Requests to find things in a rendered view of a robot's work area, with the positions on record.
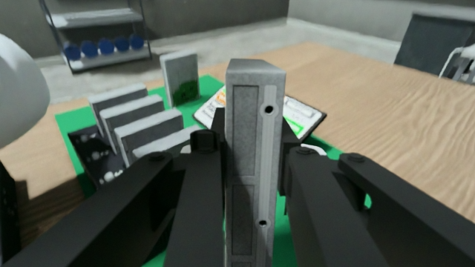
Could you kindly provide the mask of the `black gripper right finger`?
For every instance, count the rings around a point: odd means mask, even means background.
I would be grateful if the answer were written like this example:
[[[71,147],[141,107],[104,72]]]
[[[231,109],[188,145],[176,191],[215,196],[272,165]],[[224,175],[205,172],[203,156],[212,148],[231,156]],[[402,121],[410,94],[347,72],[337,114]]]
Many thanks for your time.
[[[284,115],[278,193],[298,267],[475,267],[475,222],[365,155],[302,144]]]

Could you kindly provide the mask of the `black-framed status display screen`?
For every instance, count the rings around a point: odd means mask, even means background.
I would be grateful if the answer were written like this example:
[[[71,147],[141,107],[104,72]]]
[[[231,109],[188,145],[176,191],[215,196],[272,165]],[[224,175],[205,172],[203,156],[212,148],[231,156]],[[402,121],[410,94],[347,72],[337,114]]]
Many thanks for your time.
[[[225,107],[225,86],[191,119],[203,129],[210,129],[216,107]],[[304,144],[327,120],[327,115],[284,96],[284,117]]]

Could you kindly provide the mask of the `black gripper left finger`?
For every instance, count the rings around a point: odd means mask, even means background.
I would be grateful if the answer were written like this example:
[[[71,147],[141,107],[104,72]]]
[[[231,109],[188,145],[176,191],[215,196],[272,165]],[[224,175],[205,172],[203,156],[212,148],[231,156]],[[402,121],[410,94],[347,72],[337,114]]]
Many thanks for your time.
[[[163,267],[225,267],[225,107],[173,158],[141,156],[1,267],[141,267],[174,222]]]

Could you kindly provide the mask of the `green mat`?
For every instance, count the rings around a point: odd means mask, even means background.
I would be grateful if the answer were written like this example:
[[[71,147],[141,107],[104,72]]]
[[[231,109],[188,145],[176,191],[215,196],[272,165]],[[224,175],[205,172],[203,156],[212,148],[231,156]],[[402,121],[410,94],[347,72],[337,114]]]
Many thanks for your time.
[[[210,76],[199,78],[199,85],[200,101],[175,109],[183,116],[184,130],[188,130],[194,126],[203,129],[194,122],[191,117],[225,86]],[[164,101],[166,113],[171,111],[171,109],[168,108],[165,88],[149,91],[148,96],[149,98],[157,96]],[[91,108],[89,107],[64,113],[55,116],[54,119],[64,142],[66,151],[68,152],[83,197],[86,201],[86,199],[95,194],[95,192],[81,169],[78,159],[76,158],[66,135],[96,125]],[[339,154],[342,154],[342,152],[334,149],[314,136],[311,136],[304,144],[321,148],[330,159],[338,159]],[[287,213],[286,216],[284,216],[284,204],[285,197],[279,197],[279,193],[277,192],[272,267],[298,267]],[[165,255],[166,250],[143,267],[163,267]]]

